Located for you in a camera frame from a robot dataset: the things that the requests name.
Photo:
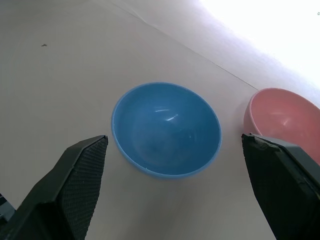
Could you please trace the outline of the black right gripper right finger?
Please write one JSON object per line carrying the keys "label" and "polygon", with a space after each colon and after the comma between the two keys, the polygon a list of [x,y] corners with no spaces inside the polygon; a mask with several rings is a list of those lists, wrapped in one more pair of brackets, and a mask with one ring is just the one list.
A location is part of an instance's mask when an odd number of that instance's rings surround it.
{"label": "black right gripper right finger", "polygon": [[255,198],[276,240],[320,240],[320,165],[300,146],[243,134]]}

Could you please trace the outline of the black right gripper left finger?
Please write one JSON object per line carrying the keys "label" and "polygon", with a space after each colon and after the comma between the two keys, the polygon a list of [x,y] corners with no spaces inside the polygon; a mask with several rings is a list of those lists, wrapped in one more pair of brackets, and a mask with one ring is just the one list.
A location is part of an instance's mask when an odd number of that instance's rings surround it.
{"label": "black right gripper left finger", "polygon": [[85,240],[100,195],[108,137],[68,147],[0,230],[0,240]]}

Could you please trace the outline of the blue plastic bowl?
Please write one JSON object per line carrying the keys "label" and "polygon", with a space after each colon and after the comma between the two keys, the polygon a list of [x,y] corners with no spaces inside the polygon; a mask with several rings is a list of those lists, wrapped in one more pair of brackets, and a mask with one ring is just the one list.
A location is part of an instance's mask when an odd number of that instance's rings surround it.
{"label": "blue plastic bowl", "polygon": [[222,144],[213,108],[192,90],[168,82],[146,83],[126,92],[113,108],[111,132],[130,164],[158,178],[201,172]]}

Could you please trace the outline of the red plastic bowl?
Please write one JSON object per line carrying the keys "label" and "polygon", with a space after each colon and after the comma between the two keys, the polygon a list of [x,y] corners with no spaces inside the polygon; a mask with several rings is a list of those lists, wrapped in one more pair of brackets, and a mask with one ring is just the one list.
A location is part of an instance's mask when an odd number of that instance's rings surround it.
{"label": "red plastic bowl", "polygon": [[320,165],[320,109],[281,88],[265,88],[250,99],[243,117],[245,133],[300,146]]}

